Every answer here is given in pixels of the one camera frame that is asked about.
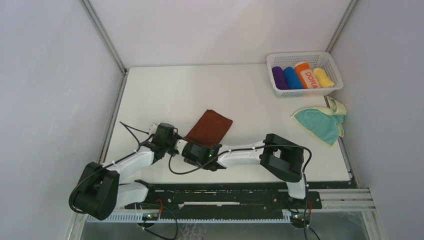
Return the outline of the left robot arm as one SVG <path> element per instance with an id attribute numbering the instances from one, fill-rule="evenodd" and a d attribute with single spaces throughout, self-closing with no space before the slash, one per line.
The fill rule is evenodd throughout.
<path id="1" fill-rule="evenodd" d="M 110 163 L 88 163 L 72 190 L 68 205 L 78 214 L 88 214 L 97 220 L 105 220 L 118 208 L 138 203 L 149 209 L 157 196 L 147 183 L 127 179 L 145 167 L 162 159 L 166 153 L 177 153 L 175 145 L 181 137 L 169 123 L 153 123 L 148 138 L 137 144 L 130 154 Z"/>

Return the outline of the brown towel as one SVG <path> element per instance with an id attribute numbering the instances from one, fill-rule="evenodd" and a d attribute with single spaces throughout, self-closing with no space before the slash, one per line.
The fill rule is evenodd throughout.
<path id="1" fill-rule="evenodd" d="M 221 142 L 232 124 L 231 119 L 208 109 L 184 138 L 203 147 L 211 148 Z"/>

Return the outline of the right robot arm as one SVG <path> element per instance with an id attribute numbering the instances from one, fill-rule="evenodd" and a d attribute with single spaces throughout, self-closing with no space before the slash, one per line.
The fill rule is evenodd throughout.
<path id="1" fill-rule="evenodd" d="M 261 166 L 286 183 L 289 203 L 302 208 L 309 201 L 305 168 L 308 159 L 304 152 L 311 151 L 283 137 L 268 133 L 264 140 L 247 145 L 216 144 L 208 148 L 180 139 L 177 152 L 197 169 L 216 171 L 238 166 Z"/>

